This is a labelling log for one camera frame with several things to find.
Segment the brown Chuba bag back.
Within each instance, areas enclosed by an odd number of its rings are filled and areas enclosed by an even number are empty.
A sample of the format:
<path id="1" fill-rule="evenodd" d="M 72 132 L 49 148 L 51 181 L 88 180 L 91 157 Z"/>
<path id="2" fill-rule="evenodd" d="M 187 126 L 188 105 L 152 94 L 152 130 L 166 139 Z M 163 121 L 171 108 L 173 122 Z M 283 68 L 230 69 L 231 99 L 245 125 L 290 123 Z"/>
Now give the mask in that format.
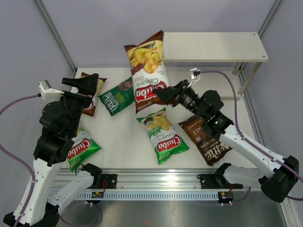
<path id="1" fill-rule="evenodd" d="M 83 114 L 86 114 L 88 116 L 95 115 L 95 111 L 96 111 L 96 107 L 97 107 L 97 98 L 100 95 L 101 89 L 102 89 L 104 83 L 106 82 L 106 80 L 107 80 L 107 78 L 98 78 L 96 93 L 95 93 L 94 97 L 92 98 L 91 104 L 87 108 L 82 110 Z"/>

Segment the brown chuba bag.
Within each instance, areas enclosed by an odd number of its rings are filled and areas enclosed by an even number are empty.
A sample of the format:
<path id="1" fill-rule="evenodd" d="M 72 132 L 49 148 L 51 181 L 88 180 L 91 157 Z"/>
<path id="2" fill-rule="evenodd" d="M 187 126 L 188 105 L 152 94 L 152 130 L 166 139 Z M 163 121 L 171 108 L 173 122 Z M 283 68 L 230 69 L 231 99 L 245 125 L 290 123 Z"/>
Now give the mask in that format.
<path id="1" fill-rule="evenodd" d="M 87 108 L 82 110 L 83 114 L 86 114 L 88 116 L 95 115 L 95 111 L 96 111 L 96 107 L 97 107 L 97 98 L 100 95 L 101 89 L 102 89 L 104 83 L 106 82 L 106 80 L 107 80 L 107 78 L 98 78 L 96 93 L 95 93 L 94 97 L 92 98 L 91 104 Z"/>
<path id="2" fill-rule="evenodd" d="M 135 112 L 164 104 L 154 93 L 170 86 L 164 62 L 164 32 L 161 30 L 139 45 L 125 45 L 134 89 Z"/>

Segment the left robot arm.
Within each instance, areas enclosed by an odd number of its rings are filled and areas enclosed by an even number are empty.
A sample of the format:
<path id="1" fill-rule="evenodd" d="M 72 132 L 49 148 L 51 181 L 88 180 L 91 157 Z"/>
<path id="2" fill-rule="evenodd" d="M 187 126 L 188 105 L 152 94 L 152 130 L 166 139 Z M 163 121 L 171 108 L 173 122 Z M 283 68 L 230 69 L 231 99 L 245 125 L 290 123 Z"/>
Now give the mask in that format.
<path id="1" fill-rule="evenodd" d="M 64 210 L 81 192 L 102 184 L 101 170 L 89 164 L 57 194 L 49 195 L 55 177 L 74 144 L 82 110 L 91 104 L 97 91 L 98 77 L 94 73 L 79 79 L 63 78 L 62 83 L 77 88 L 77 93 L 53 89 L 47 80 L 39 82 L 37 96 L 48 104 L 39 120 L 43 128 L 33 153 L 33 167 L 5 151 L 31 174 L 18 207 L 3 219 L 8 226 L 54 227 Z"/>

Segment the brown Kettle chips bag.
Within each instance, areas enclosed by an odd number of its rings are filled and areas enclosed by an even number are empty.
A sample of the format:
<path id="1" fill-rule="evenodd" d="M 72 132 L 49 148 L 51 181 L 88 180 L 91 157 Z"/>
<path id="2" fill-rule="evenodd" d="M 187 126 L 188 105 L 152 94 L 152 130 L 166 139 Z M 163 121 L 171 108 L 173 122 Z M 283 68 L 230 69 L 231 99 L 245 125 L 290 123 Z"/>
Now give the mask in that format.
<path id="1" fill-rule="evenodd" d="M 213 166 L 214 163 L 220 161 L 227 152 L 232 150 L 232 148 L 212 137 L 207 136 L 202 129 L 203 122 L 204 120 L 194 115 L 183 122 L 179 122 L 178 125 L 196 145 L 207 165 Z"/>

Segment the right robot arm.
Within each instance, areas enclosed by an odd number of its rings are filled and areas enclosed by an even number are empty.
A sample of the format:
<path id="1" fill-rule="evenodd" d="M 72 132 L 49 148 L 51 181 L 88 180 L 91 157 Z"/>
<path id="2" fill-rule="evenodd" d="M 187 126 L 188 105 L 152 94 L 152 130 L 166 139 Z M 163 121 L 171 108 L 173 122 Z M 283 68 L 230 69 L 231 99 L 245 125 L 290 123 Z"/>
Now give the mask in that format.
<path id="1" fill-rule="evenodd" d="M 182 105 L 204 122 L 204 132 L 232 149 L 236 150 L 257 167 L 257 171 L 223 164 L 217 170 L 215 183 L 219 187 L 242 184 L 260 187 L 261 191 L 275 202 L 283 202 L 301 178 L 299 162 L 277 154 L 244 134 L 237 122 L 221 113 L 223 102 L 214 90 L 207 90 L 199 97 L 187 80 L 173 87 L 154 90 L 156 96 L 166 105 Z"/>

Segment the brown Chuba bag front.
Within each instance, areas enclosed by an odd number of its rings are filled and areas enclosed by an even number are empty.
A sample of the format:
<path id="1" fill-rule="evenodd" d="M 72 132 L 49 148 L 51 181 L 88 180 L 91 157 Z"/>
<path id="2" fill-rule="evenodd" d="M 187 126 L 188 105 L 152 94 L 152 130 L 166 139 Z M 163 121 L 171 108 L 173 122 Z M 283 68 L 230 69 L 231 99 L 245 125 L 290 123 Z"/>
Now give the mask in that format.
<path id="1" fill-rule="evenodd" d="M 135 112 L 164 104 L 154 93 L 170 86 L 164 62 L 164 32 L 161 30 L 139 45 L 125 45 L 134 89 Z"/>

